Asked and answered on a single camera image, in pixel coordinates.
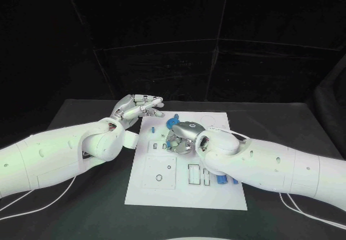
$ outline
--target mounting hole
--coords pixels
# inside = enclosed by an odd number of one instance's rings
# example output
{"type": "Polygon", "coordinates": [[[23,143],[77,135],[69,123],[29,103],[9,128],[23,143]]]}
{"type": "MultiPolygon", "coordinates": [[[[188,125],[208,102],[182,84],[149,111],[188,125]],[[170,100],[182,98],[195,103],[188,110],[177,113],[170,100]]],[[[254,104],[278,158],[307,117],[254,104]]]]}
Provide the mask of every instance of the mounting hole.
{"type": "Polygon", "coordinates": [[[156,180],[160,182],[160,181],[163,180],[163,175],[159,174],[159,175],[156,176],[156,180]]]}

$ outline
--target blue object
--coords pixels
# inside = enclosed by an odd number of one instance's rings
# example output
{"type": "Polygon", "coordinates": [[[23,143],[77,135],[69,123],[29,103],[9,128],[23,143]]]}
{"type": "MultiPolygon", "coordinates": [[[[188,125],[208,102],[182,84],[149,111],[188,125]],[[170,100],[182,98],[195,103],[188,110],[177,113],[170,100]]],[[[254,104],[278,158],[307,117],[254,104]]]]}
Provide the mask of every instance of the blue object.
{"type": "Polygon", "coordinates": [[[180,123],[179,115],[175,114],[175,117],[172,119],[169,119],[169,121],[167,121],[167,124],[166,124],[167,125],[167,129],[172,129],[173,125],[176,125],[179,123],[180,123]]]}
{"type": "Polygon", "coordinates": [[[216,179],[218,179],[218,184],[226,184],[228,181],[228,176],[226,175],[216,175],[216,179]]]}

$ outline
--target table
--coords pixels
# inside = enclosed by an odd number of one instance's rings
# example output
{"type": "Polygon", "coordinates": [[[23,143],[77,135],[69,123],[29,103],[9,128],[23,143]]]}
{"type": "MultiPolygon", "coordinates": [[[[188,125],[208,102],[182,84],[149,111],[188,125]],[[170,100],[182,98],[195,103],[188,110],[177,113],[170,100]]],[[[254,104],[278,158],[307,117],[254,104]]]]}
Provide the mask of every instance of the table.
{"type": "MultiPolygon", "coordinates": [[[[108,117],[117,101],[68,99],[49,130],[108,117]]],[[[312,154],[342,159],[304,103],[221,103],[169,101],[164,111],[226,112],[229,127],[254,139],[280,143],[312,154]]],[[[128,129],[140,132],[141,120],[128,129]]],[[[2,239],[164,240],[215,237],[232,240],[342,239],[346,231],[293,212],[280,195],[244,184],[248,211],[124,205],[136,151],[79,175],[64,197],[45,210],[0,222],[2,239]]],[[[71,180],[39,189],[2,211],[0,217],[48,205],[71,180]]],[[[22,193],[2,199],[0,207],[22,193]]],[[[312,215],[346,224],[346,213],[332,205],[294,195],[312,215]]]]}

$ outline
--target robotic hand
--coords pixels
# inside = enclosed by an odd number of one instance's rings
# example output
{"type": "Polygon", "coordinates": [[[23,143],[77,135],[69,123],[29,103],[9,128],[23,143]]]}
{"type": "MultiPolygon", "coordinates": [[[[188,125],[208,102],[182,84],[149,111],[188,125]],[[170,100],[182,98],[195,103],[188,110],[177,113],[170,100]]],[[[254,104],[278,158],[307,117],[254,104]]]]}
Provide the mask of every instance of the robotic hand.
{"type": "Polygon", "coordinates": [[[229,175],[267,191],[307,196],[346,211],[346,161],[218,127],[202,129],[193,122],[172,127],[167,141],[179,142],[173,152],[186,154],[193,148],[203,167],[215,175],[229,175]]]}
{"type": "Polygon", "coordinates": [[[139,135],[126,129],[139,117],[164,116],[153,108],[164,106],[162,101],[162,97],[127,95],[110,117],[38,133],[0,150],[0,198],[71,179],[111,161],[123,146],[134,149],[139,135]]]}

